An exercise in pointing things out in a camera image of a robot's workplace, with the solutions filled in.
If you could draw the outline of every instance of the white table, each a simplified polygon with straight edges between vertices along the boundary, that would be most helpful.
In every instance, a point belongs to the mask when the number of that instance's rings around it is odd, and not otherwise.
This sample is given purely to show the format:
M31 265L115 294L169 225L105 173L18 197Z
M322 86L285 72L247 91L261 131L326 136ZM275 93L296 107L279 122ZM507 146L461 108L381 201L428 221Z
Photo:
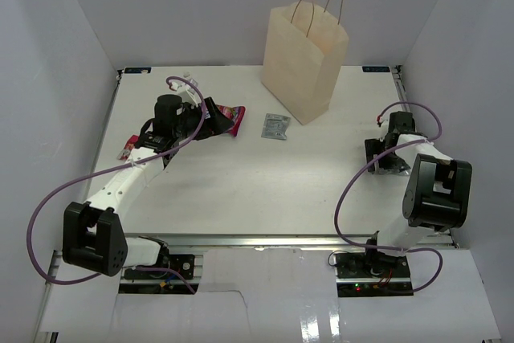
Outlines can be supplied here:
M378 135L375 120L398 100L390 73L343 67L330 110L310 124L292 120L288 139L261 138L267 112L289 115L260 83L260 66L152 67L123 74L96 170L119 165L125 142L153 117L167 76L189 71L204 96L244 105L236 138L194 141L134 202L127 234L334 235L341 191L364 165L364 140ZM92 182L90 194L110 178ZM340 216L349 234L371 234L402 208L408 178L366 174L350 191Z

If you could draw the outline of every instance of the purple cable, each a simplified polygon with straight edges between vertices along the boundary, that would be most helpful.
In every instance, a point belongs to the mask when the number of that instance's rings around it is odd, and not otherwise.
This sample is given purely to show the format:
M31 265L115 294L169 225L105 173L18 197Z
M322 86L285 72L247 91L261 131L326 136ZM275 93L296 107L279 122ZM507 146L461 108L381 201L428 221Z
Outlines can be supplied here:
M174 271L173 269L171 268L157 268L157 267L135 267L134 268L136 271L147 271L147 272L168 272L168 273L172 273L173 275L175 275L177 278L179 278L180 280L182 280L182 282L186 285L187 289L189 289L191 291L191 293L194 295L196 293L196 291L194 291L193 287L191 287L191 285L186 281L186 279L184 279L184 277L178 273L177 271Z
M139 160L139 161L135 161L134 164L143 164L145 162L149 162L149 161L153 161L157 158L160 158L160 157L164 157L164 156L167 156L168 154L171 154L171 153L176 153L179 149L182 149L184 146L186 146L187 144L189 144L198 134L198 132L200 131L200 129L202 128L202 125L203 125L203 121L205 120L205 117L206 117L206 105L205 105L205 101L203 99L203 95L200 93L200 90L198 90L198 88L196 86L194 86L194 84L192 84L191 82L189 82L188 80L185 80L179 76L169 76L168 78L166 78L166 83L168 85L170 85L170 81L172 80L179 80L181 82L184 82L186 84L188 84L193 90L196 91L196 93L198 94L198 96L200 97L200 101L201 101L201 106L202 106L202 118L200 119L200 122L198 123L198 126L197 128L194 130L193 134L190 135L189 138L187 138L187 140L185 140L184 142L182 142L179 146L175 147L175 148L172 148L170 150L166 150L165 152L163 153L159 153L159 154L156 154L155 156L151 156L151 157L147 157L147 158L144 158L142 160ZM54 279L53 277L51 277L50 275L48 275L42 268L41 266L39 265L38 263L38 260L35 258L35 254L34 254L34 247L32 245L32 231L34 230L34 224L35 224L35 220L38 218L38 215L39 215L39 212L42 210L42 208L45 206L45 204L48 202L48 200L50 200L52 197L54 197L58 192L60 192L61 190L64 190L66 188L68 188L69 186L72 186L72 185L75 185L75 184L78 184L79 182L82 182L82 181L86 181L86 180L89 180L90 178L94 178L94 177L98 177L98 176L101 176L103 174L107 174L107 173L112 173L112 172L117 172L118 170L123 170L123 169L128 169L128 168L132 168L133 167L133 164L132 163L127 163L127 164L123 164L123 165L119 165L119 166L114 166L113 168L109 168L109 169L105 169L105 170L101 170L99 172L95 172L95 173L91 173L91 174L88 174L87 176L83 176L83 177L78 177L74 180L71 180L69 182L66 182L65 184L62 184L61 186L55 188L52 192L50 192L39 204L38 206L35 208L34 210L34 213L32 214L31 216L31 219L29 221L29 225L27 227L27 251L29 253L29 258L31 259L31 262L32 262L32 265L34 266L35 270L39 273L39 275L41 277L43 277L47 282L49 283L52 283L52 284L58 284L58 285L71 285L71 284L78 284L78 283L83 283L84 281L88 281L90 279L93 279L97 276L100 275L100 273L96 273L94 275L90 275L90 276L87 276L87 277L83 277L82 279L76 279L76 280L57 280L57 279Z
M349 245L353 245L355 247L361 247L361 248L365 248L365 249L383 249L383 250L389 250L389 251L403 251L401 248L399 247L391 247L391 246L381 246L381 245L367 245L367 244L361 244L361 243L357 243L355 241L352 241L351 239L349 239L348 236L346 235L343 235L343 233L341 232L341 229L339 228L339 224L338 224L338 220L339 220L339 211L341 210L341 205L343 204L343 201L345 200L346 198L346 195L348 194L349 190L352 188L353 184L355 183L355 181L371 166L373 166L373 164L379 160L381 160L383 157L385 157L386 155L392 153L392 152L395 152L396 150L399 150L399 149L403 149L403 148L406 148L407 146L411 146L411 145L416 145L416 144L423 144L427 141L435 141L437 140L438 138L441 137L441 135L443 134L443 126L441 125L441 120L437 117L437 115L435 114L435 112L425 106L424 104L419 104L417 102L394 102L393 104L390 104L389 106L387 106L386 108L384 108L384 110L382 110L382 112L380 113L380 115L378 116L378 120L384 115L384 113L389 110L390 108L392 108L393 106L396 106L398 104L412 104L412 105L415 105L415 106L419 106L420 108L424 108L425 110L427 110L432 116L433 118L435 119L436 123L437 123L437 127L438 127L438 133L435 135L435 137L432 137L432 138L428 138L426 140L422 139L422 140L415 140L415 141L410 141L410 142L406 142L405 144L401 144L401 145L397 145L397 146L394 146L390 149L387 149L386 151L378 154L373 160L371 160L370 162L368 162L366 165L364 165L356 174L355 176L353 176L353 178L350 180L350 182L348 183L348 185L345 187L345 190L343 190L343 193L341 194L341 196L339 197L339 201L337 202L337 206L336 206L336 212L334 214L334 227L336 228L336 232L337 234ZM418 291L421 291L422 289L428 287L429 285L431 285L432 283L435 282L435 280L438 278L439 274L441 273L441 270L443 269L443 256L441 255L441 253L439 251L437 251L436 249L434 248L429 248L429 247L422 247L422 248L415 248L415 249L409 249L408 251L406 251L407 253L415 253L415 252L423 252L423 251L429 251L429 252L432 252L432 253L435 253L438 258L439 258L439 265L438 265L438 268L435 272L435 274L430 278L430 280L428 280L426 283L424 283L424 285L420 286L420 287L417 287L415 289L413 289L412 291L390 291L390 292L397 292L397 293L406 293L406 292L418 292Z

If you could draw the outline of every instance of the purple hose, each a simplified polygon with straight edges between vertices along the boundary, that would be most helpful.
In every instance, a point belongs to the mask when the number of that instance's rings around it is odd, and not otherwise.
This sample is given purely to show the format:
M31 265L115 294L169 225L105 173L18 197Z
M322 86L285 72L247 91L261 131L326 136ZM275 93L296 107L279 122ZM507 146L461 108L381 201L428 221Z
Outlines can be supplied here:
M172 80L179 80L181 82L184 82L184 83L188 84L193 90L196 91L196 93L200 97L201 106L202 106L202 118L200 119L200 123L198 123L198 126L194 130L193 134L191 134L190 137L187 140L185 140L184 142L182 142L179 146L177 146L175 148L172 148L170 150L166 150L163 153L156 154L155 156L151 156L151 157L147 157L147 158L144 158L142 160L139 160L139 161L135 161L134 162L135 164L143 164L145 162L153 161L153 160L155 160L157 158L167 156L168 154L176 153L179 149L182 149L184 146L189 144L197 136L198 132L200 131L200 128L203 125L203 121L205 120L205 116L206 116L206 105L205 105L205 101L203 99L203 95L200 93L200 90L198 90L198 88L196 86L194 86L191 82L189 82L188 80L185 80L185 79L183 79L183 78L181 78L179 76L170 76L170 77L166 78L166 83L168 85L170 85L169 82L172 81ZM52 283L52 284L58 284L58 285L78 284L78 283L83 283L84 281L88 281L90 279L93 279L93 278L99 276L100 273L96 273L94 275L90 275L90 276L87 276L87 277L83 277L82 279L76 279L76 280L57 280L57 279L54 279L53 277L51 277L50 275L48 275L41 268L41 266L38 263L38 260L35 258L34 247L32 246L32 231L34 230L35 220L38 218L39 212L42 210L42 208L45 206L45 204L48 202L48 200L50 200L58 192L68 188L69 186L78 184L79 182L82 182L82 181L89 180L90 178L101 176L103 174L117 172L118 170L128 169L128 168L132 168L132 167L133 167L133 165L131 163L126 163L126 164L123 164L123 165L115 166L113 168L109 168L109 169L101 170L99 172L91 173L91 174L88 174L87 176L78 177L78 178L76 178L74 180L66 182L65 184L62 184L61 186L55 188L52 192L50 192L38 204L38 206L35 208L34 213L32 214L31 219L29 221L29 225L27 227L27 251L29 253L29 258L31 259L31 263L34 266L35 270L47 282Z
M412 104L412 105L415 105L415 106L419 106L420 108L424 108L425 110L427 110L432 116L433 118L435 119L435 122L437 123L437 127L438 127L438 133L435 135L435 137L432 137L432 138L428 138L427 140L415 140L415 141L411 141L411 142L406 142L405 144L401 144L401 145L398 145L398 146L394 146L390 149L387 149L386 151L378 154L373 160L371 160L370 162L368 162L366 165L364 165L356 174L355 176L353 176L353 178L350 180L350 182L348 183L348 185L345 187L345 189L343 190L343 193L341 194L341 196L339 197L339 201L337 202L337 205L336 205L336 212L334 214L334 227L336 228L336 232L337 234L349 245L353 245L355 247L361 247L361 248L366 248L366 249L383 249L383 250L389 250L389 251L403 251L401 248L399 247L391 247L391 246L381 246L381 245L367 245L367 244L361 244L361 243L357 243L355 241L352 241L351 239L349 239L349 237L347 235L343 235L343 233L341 232L341 229L339 228L339 224L338 224L338 220L339 220L339 211L341 210L341 205L343 204L343 201L345 200L346 198L346 195L348 194L349 190L352 188L353 184L355 183L355 181L371 166L373 166L373 164L379 160L381 160L383 157L385 157L386 155L388 154L391 154L392 152L395 152L396 150L399 150L399 149L403 149L403 148L406 148L407 146L411 146L411 145L416 145L416 144L423 144L427 141L435 141L437 140L438 138L441 137L441 135L443 134L443 126L441 125L441 120L437 117L437 115L435 114L434 111L432 111L431 108L425 106L424 104L419 104L417 102L394 102L393 104L390 104L389 106L387 106L386 108L384 108L384 110L382 110L382 112L380 113L380 115L378 116L378 119L380 119L380 117L382 117L384 115L384 113L389 110L390 108L392 108L393 106L396 106L398 104ZM435 282L435 280L438 278L439 274L441 273L441 270L443 269L443 256L441 255L441 253L439 251L437 251L436 249L434 248L429 248L429 247L423 247L423 248L415 248L415 249L409 249L408 251L406 251L407 253L415 253L415 252L423 252L423 251L429 251L429 252L432 252L432 253L435 253L438 258L439 258L439 265L438 265L438 268L435 272L435 274L430 278L430 280L428 280L426 283L424 283L424 285L420 286L420 287L417 287L415 289L413 289L412 291L398 291L400 293L406 293L406 292L417 292L417 291L421 291L422 289L428 287L429 285L431 285L432 283Z
M191 285L186 281L186 279L184 279L184 277L180 273L178 273L177 271L174 271L171 268L136 267L134 269L136 269L136 271L171 273L171 274L175 275L177 278L179 278L180 280L182 280L182 282L186 285L187 289L189 289L193 295L196 293L196 291L194 291L193 287L191 287Z

